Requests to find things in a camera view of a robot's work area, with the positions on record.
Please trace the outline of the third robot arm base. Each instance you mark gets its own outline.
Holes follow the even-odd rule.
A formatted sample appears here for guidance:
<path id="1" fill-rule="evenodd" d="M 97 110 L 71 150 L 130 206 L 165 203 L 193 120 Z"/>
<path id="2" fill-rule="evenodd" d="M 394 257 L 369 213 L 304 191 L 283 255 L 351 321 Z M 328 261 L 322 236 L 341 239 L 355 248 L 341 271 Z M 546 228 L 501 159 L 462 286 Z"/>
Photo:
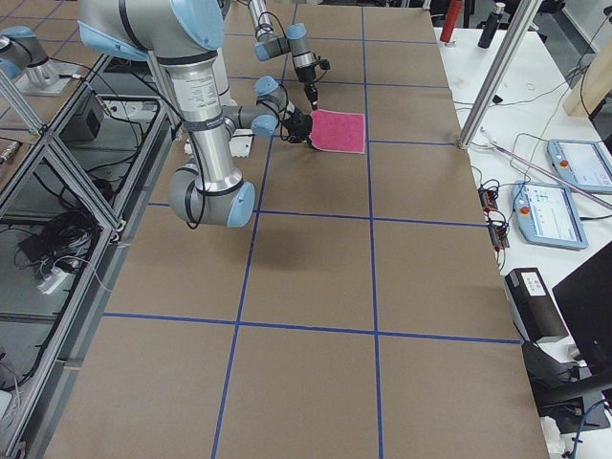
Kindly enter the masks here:
<path id="1" fill-rule="evenodd" d="M 80 66 L 51 60 L 34 32 L 25 26 L 1 31 L 1 71 L 27 96 L 59 96 Z"/>

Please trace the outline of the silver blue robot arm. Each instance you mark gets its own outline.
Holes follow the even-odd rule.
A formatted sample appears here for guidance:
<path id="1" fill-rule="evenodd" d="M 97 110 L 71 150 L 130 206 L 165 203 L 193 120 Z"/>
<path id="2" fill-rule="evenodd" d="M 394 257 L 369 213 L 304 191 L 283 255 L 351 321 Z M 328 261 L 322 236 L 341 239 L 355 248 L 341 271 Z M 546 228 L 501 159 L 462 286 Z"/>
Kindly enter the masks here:
<path id="1" fill-rule="evenodd" d="M 306 26 L 294 23 L 286 29 L 276 19 L 281 33 L 273 27 L 275 15 L 268 11 L 266 2 L 260 0 L 248 1 L 247 7 L 251 15 L 256 43 L 254 51 L 260 61 L 290 55 L 295 75 L 304 87 L 304 93 L 313 111 L 318 109 L 317 68 L 323 73 L 330 69 L 329 61 L 316 55 L 311 49 Z"/>
<path id="2" fill-rule="evenodd" d="M 273 77 L 255 85 L 253 106 L 225 106 L 213 64 L 225 38 L 216 1 L 82 1 L 82 42 L 106 55 L 145 61 L 155 56 L 169 77 L 192 157 L 173 175 L 168 202 L 186 223 L 242 228 L 255 189 L 234 166 L 230 138 L 238 129 L 269 138 L 285 128 L 290 142 L 310 139 L 313 120 Z"/>

